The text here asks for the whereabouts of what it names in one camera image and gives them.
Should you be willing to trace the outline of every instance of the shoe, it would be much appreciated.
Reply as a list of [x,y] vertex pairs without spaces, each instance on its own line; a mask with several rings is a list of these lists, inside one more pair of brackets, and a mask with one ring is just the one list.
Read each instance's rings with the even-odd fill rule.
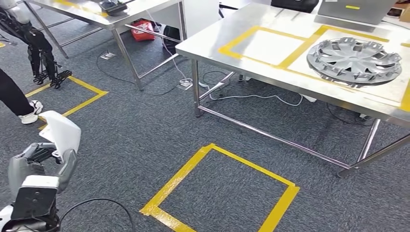
[[31,124],[38,120],[38,114],[41,113],[43,109],[43,104],[41,102],[32,100],[29,104],[33,107],[34,111],[28,115],[19,116],[21,119],[21,123],[23,124]]

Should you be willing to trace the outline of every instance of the black bag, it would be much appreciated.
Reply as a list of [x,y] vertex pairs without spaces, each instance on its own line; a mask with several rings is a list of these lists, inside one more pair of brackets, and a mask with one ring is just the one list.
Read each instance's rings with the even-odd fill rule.
[[312,13],[319,0],[272,0],[270,5],[294,11]]
[[[166,26],[164,28],[164,35],[168,36],[168,37],[171,37],[173,39],[176,39],[176,40],[181,40],[181,38],[179,36],[179,29],[178,28],[173,28],[173,27],[170,27],[170,26]],[[177,44],[178,43],[175,42],[175,41],[164,39],[163,46],[165,46],[168,49],[168,51],[170,51],[172,54],[175,54],[176,53],[175,46]]]

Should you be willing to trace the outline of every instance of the metal table frame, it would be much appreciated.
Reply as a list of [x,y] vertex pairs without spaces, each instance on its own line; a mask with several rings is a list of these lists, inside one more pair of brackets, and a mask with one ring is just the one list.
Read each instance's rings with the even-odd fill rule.
[[289,146],[292,146],[292,147],[294,147],[294,148],[297,148],[297,149],[299,149],[299,150],[302,150],[302,151],[304,151],[304,152],[307,152],[307,153],[309,153],[309,154],[311,154],[311,155],[313,155],[313,156],[316,156],[316,157],[318,157],[318,158],[321,158],[321,159],[323,159],[323,160],[325,160],[325,161],[328,161],[328,162],[330,162],[330,163],[336,164],[336,165],[338,165],[338,166],[344,168],[343,171],[341,171],[341,172],[339,172],[339,173],[337,174],[339,177],[345,177],[345,176],[347,176],[348,174],[352,173],[353,171],[358,170],[358,169],[360,169],[360,168],[363,168],[363,167],[369,165],[370,163],[372,163],[372,162],[374,162],[374,161],[376,161],[376,160],[378,160],[378,159],[380,159],[380,158],[386,156],[387,154],[389,154],[389,153],[391,153],[391,152],[393,152],[393,151],[395,151],[395,150],[398,150],[399,148],[401,148],[401,147],[405,146],[406,144],[410,143],[410,134],[408,134],[408,135],[404,136],[403,138],[401,138],[401,139],[399,139],[399,140],[397,140],[397,141],[391,143],[390,145],[388,145],[388,146],[386,146],[386,147],[380,149],[379,151],[377,151],[377,152],[375,152],[375,153],[373,153],[373,154],[371,154],[371,155],[368,155],[368,151],[369,151],[369,149],[370,149],[370,146],[371,146],[371,144],[372,144],[373,138],[374,138],[374,136],[375,136],[375,134],[376,134],[376,131],[377,131],[377,129],[378,129],[378,127],[379,127],[379,124],[380,124],[380,121],[381,121],[380,119],[375,119],[374,122],[373,122],[373,124],[372,124],[372,126],[371,126],[371,128],[370,128],[370,131],[369,131],[369,134],[368,134],[368,136],[367,136],[367,138],[366,138],[365,144],[363,145],[362,150],[360,151],[360,154],[359,154],[359,156],[358,156],[358,158],[357,158],[357,162],[356,162],[355,164],[353,164],[353,165],[348,165],[348,164],[346,164],[346,163],[340,162],[340,161],[338,161],[338,160],[336,160],[336,159],[333,159],[333,158],[330,158],[330,157],[328,157],[328,156],[326,156],[326,155],[320,154],[320,153],[318,153],[318,152],[316,152],[316,151],[314,151],[314,150],[311,150],[311,149],[309,149],[309,148],[306,148],[306,147],[304,147],[304,146],[302,146],[302,145],[299,145],[299,144],[297,144],[297,143],[294,143],[294,142],[291,142],[291,141],[282,139],[282,138],[280,138],[280,137],[277,137],[277,136],[275,136],[275,135],[269,134],[269,133],[267,133],[267,132],[265,132],[265,131],[263,131],[263,130],[261,130],[261,129],[255,128],[255,127],[253,127],[253,126],[251,126],[251,125],[248,125],[248,124],[246,124],[246,123],[243,123],[243,122],[241,122],[241,121],[238,121],[238,120],[236,120],[236,119],[234,119],[234,118],[228,117],[228,116],[226,116],[226,115],[223,115],[223,114],[221,114],[221,113],[218,113],[218,112],[216,112],[216,111],[213,111],[213,110],[211,110],[211,109],[209,109],[209,108],[206,108],[205,106],[201,105],[201,100],[203,100],[204,98],[206,98],[207,96],[209,96],[209,95],[210,95],[212,92],[214,92],[216,89],[218,89],[218,88],[220,88],[220,87],[222,87],[222,86],[224,86],[224,85],[229,84],[229,79],[234,75],[234,72],[231,72],[230,74],[228,74],[228,75],[227,75],[226,77],[224,77],[221,81],[219,81],[214,87],[212,87],[210,90],[208,90],[208,91],[205,92],[204,94],[200,95],[200,92],[199,92],[198,61],[195,60],[195,59],[191,59],[191,62],[192,62],[192,67],[191,67],[191,68],[192,68],[192,79],[193,79],[193,96],[194,96],[194,106],[195,106],[195,116],[196,116],[196,117],[200,117],[203,112],[211,113],[211,114],[213,114],[213,115],[215,115],[215,116],[218,116],[218,117],[221,117],[221,118],[223,118],[223,119],[225,119],[225,120],[228,120],[228,121],[230,121],[230,122],[233,122],[233,123],[235,123],[235,124],[237,124],[237,125],[239,125],[239,126],[242,126],[242,127],[244,127],[244,128],[247,128],[247,129],[250,129],[250,130],[252,130],[252,131],[255,131],[255,132],[257,132],[257,133],[259,133],[259,134],[262,134],[262,135],[264,135],[264,136],[267,136],[267,137],[269,137],[269,138],[271,138],[271,139],[280,141],[280,142],[282,142],[282,143],[284,143],[284,144],[287,144],[287,145],[289,145]]
[[[67,53],[64,51],[64,49],[63,49],[62,47],[67,46],[67,45],[69,45],[69,44],[72,44],[72,43],[74,43],[74,42],[76,42],[76,41],[78,41],[78,40],[81,40],[81,39],[83,39],[83,38],[85,38],[85,37],[87,37],[87,36],[89,36],[89,35],[92,35],[92,34],[98,32],[98,31],[104,29],[104,28],[97,28],[97,29],[94,29],[94,30],[92,30],[92,31],[90,31],[90,32],[88,32],[88,33],[85,33],[85,34],[81,35],[81,36],[78,36],[78,37],[76,37],[76,38],[74,38],[74,39],[71,39],[71,40],[69,40],[69,41],[67,41],[67,42],[65,42],[65,43],[63,43],[63,44],[59,44],[58,41],[56,40],[56,38],[54,37],[54,35],[53,35],[53,34],[51,33],[51,31],[49,30],[49,28],[55,27],[55,26],[57,26],[57,25],[60,25],[60,24],[66,23],[66,22],[69,22],[69,21],[73,20],[74,18],[68,18],[68,19],[65,19],[65,20],[63,20],[63,21],[60,21],[60,22],[57,22],[57,23],[54,23],[54,24],[51,24],[51,25],[47,26],[47,25],[41,20],[40,16],[39,16],[39,15],[37,14],[37,12],[33,9],[33,7],[30,5],[30,3],[33,3],[33,4],[36,4],[36,3],[35,3],[35,2],[30,2],[30,3],[29,3],[29,2],[27,2],[26,0],[24,0],[23,2],[24,2],[24,4],[27,6],[27,8],[30,10],[30,12],[34,15],[34,17],[36,18],[36,20],[40,23],[40,25],[43,27],[41,30],[44,30],[44,31],[46,32],[46,34],[50,37],[51,41],[52,41],[52,42],[54,43],[54,45],[59,49],[59,51],[63,54],[63,56],[64,56],[65,58],[68,58],[68,55],[67,55]],[[180,30],[179,30],[179,31],[180,31],[180,38],[181,38],[181,40],[176,40],[176,39],[174,39],[174,38],[170,38],[170,37],[168,37],[168,36],[164,36],[164,35],[162,35],[162,34],[160,34],[160,33],[152,32],[152,31],[147,31],[147,30],[144,30],[144,29],[140,29],[140,28],[137,28],[137,27],[128,25],[128,24],[125,24],[124,26],[126,26],[126,27],[128,27],[128,28],[131,28],[131,29],[138,30],[138,31],[142,31],[142,32],[145,32],[145,33],[152,34],[152,35],[154,35],[154,36],[160,37],[161,39],[168,39],[168,40],[175,41],[175,42],[178,42],[178,43],[179,43],[179,42],[181,42],[181,41],[184,41],[184,40],[187,38],[187,29],[186,29],[186,23],[185,23],[184,5],[183,5],[183,1],[181,1],[181,0],[178,2],[178,11],[179,11],[179,21],[180,21]],[[138,87],[140,90],[143,89],[143,86],[142,86],[141,80],[140,80],[141,78],[143,78],[144,76],[150,74],[150,73],[153,72],[154,70],[158,69],[158,68],[161,67],[162,65],[166,64],[167,62],[173,60],[175,57],[178,56],[178,54],[174,54],[173,56],[169,57],[169,58],[166,59],[165,61],[163,61],[163,62],[161,62],[160,64],[158,64],[157,66],[155,66],[155,67],[151,68],[150,70],[146,71],[145,73],[139,75],[138,72],[137,72],[137,70],[136,70],[135,67],[134,67],[134,64],[133,64],[132,61],[131,61],[131,58],[130,58],[130,55],[128,54],[127,48],[125,47],[124,42],[123,42],[123,40],[121,39],[121,35],[120,35],[119,31],[118,31],[118,28],[113,28],[113,29],[111,30],[111,32],[112,32],[112,34],[113,34],[113,36],[114,36],[114,39],[116,40],[117,45],[118,45],[119,48],[120,48],[120,51],[121,51],[121,53],[122,53],[122,55],[123,55],[123,57],[124,57],[124,59],[125,59],[125,62],[127,63],[127,65],[129,66],[129,68],[130,68],[130,70],[131,70],[132,76],[133,76],[133,78],[134,78],[134,80],[135,80],[135,84],[137,85],[137,87]]]

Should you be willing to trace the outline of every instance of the person's leg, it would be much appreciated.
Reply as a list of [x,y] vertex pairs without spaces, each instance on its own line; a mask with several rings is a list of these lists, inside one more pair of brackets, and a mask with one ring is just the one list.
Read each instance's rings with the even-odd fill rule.
[[0,101],[2,101],[23,124],[33,123],[43,106],[39,101],[28,101],[15,82],[0,69]]

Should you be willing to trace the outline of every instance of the red bag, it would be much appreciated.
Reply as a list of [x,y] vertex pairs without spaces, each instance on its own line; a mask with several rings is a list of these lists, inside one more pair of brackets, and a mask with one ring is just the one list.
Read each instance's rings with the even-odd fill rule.
[[[145,20],[145,19],[135,21],[131,25],[134,26],[134,27],[137,27],[137,28],[144,29],[144,30],[154,31],[154,29],[152,28],[151,21],[148,21],[148,20]],[[138,31],[138,30],[135,30],[135,29],[131,29],[131,34],[137,42],[144,41],[144,40],[154,40],[155,39],[155,35],[151,35],[151,34],[148,34],[148,33],[142,32],[142,31]]]

